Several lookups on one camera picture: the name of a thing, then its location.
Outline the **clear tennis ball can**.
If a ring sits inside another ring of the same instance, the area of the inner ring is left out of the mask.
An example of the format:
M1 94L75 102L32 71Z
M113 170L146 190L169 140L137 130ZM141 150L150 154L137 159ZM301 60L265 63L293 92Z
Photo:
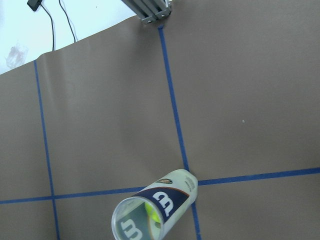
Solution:
M111 229L116 240L162 240L198 195L198 180L185 169L174 170L114 209ZM150 204L160 218L153 221L145 210Z

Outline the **aluminium frame post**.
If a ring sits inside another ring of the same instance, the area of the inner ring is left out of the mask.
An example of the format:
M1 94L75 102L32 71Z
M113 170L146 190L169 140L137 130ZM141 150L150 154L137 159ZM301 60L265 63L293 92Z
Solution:
M172 12L171 0L122 0L144 24L168 17Z

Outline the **yellow tennis ball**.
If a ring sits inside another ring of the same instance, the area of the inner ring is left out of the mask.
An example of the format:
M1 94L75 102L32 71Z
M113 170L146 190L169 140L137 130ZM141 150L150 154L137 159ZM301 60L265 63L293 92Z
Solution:
M147 202L144 203L144 208L146 210L147 215L156 223L160 223L160 217L156 210Z

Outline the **brown paper table cover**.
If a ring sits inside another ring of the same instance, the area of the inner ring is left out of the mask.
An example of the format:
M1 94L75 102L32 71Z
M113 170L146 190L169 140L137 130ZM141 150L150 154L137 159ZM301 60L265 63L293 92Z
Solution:
M320 3L176 0L0 76L0 237L111 240L177 169L168 240L320 237Z

